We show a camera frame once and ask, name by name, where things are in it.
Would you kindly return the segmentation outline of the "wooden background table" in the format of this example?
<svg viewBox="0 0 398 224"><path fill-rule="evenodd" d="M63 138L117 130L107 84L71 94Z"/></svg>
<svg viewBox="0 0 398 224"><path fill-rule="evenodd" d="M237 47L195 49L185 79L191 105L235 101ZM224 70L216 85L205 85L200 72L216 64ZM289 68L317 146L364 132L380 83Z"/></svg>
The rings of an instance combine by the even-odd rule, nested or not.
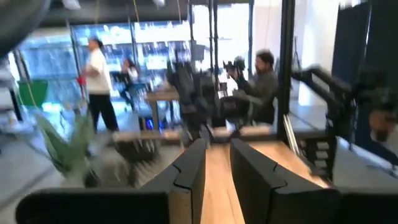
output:
<svg viewBox="0 0 398 224"><path fill-rule="evenodd" d="M159 131L159 110L157 106L158 101L167 101L170 106L170 119L171 127L174 127L174 101L180 99L179 94L176 90L171 91L153 91L147 92L145 95L145 100L149 103L152 110L152 120L154 122L154 131Z"/></svg>

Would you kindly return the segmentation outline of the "person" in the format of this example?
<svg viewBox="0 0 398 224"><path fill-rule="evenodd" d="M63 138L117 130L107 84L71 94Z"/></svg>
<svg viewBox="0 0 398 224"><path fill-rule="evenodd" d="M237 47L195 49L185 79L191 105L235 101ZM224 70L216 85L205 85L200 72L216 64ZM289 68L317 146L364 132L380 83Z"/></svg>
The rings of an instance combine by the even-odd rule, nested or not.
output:
<svg viewBox="0 0 398 224"><path fill-rule="evenodd" d="M132 109L134 109L133 94L130 93L130 89L132 88L132 81L138 77L136 64L131 59L125 58L121 72L128 74L131 82L125 85L123 91L119 92L120 96L127 104L131 105Z"/></svg>
<svg viewBox="0 0 398 224"><path fill-rule="evenodd" d="M398 115L394 110L372 110L369 114L370 136L387 150L392 167L398 169Z"/></svg>
<svg viewBox="0 0 398 224"><path fill-rule="evenodd" d="M103 43L99 38L93 37L88 41L90 55L81 75L86 80L88 105L95 131L99 117L102 116L106 128L115 132L119 127L111 102L111 80L102 47Z"/></svg>
<svg viewBox="0 0 398 224"><path fill-rule="evenodd" d="M254 99L252 119L257 123L274 124L274 99L279 84L274 71L274 55L270 50L257 52L255 69L255 74L248 80L236 68L229 75L238 86L238 94Z"/></svg>

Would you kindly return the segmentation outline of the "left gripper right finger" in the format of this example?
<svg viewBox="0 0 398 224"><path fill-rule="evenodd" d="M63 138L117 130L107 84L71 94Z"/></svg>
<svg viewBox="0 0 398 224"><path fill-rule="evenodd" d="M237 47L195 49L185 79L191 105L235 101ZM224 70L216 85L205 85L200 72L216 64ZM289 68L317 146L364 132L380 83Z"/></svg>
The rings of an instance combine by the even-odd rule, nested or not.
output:
<svg viewBox="0 0 398 224"><path fill-rule="evenodd" d="M246 224L332 224L339 192L286 169L245 142L230 145L234 186Z"/></svg>

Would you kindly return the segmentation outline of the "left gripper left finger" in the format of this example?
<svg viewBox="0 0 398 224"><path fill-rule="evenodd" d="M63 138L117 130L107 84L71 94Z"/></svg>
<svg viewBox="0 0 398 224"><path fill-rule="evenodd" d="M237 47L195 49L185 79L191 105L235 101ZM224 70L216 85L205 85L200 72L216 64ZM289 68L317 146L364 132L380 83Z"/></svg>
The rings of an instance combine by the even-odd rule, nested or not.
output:
<svg viewBox="0 0 398 224"><path fill-rule="evenodd" d="M141 224L200 224L206 171L206 141L197 139L141 189Z"/></svg>

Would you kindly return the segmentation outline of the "black vertical frame post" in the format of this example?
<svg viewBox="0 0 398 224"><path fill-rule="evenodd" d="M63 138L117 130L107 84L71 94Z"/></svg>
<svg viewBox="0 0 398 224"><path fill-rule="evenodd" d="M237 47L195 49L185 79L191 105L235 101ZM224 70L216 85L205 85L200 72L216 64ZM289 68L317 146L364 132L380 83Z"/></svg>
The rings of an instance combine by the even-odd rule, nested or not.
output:
<svg viewBox="0 0 398 224"><path fill-rule="evenodd" d="M290 73L292 71L292 53L294 44L294 19L295 0L282 0L277 137L283 143L287 143L284 116L289 113L291 86Z"/></svg>

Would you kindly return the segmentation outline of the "green bin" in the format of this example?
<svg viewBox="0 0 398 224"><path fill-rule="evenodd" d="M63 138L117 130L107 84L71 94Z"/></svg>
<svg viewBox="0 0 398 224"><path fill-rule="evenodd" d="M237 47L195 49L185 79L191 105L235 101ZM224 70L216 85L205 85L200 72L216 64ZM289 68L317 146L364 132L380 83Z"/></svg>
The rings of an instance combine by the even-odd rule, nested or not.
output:
<svg viewBox="0 0 398 224"><path fill-rule="evenodd" d="M19 103L41 108L47 98L48 82L44 80L18 81Z"/></svg>

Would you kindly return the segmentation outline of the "snake plant in white pot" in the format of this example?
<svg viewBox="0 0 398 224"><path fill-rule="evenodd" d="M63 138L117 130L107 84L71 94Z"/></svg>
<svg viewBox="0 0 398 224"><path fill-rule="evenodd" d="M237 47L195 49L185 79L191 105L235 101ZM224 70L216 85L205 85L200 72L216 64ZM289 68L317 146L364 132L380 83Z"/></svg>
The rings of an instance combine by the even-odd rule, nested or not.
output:
<svg viewBox="0 0 398 224"><path fill-rule="evenodd" d="M73 131L64 139L41 114L35 115L50 161L69 186L127 187L131 174L127 161L115 149L90 152L95 130L90 112L75 116Z"/></svg>

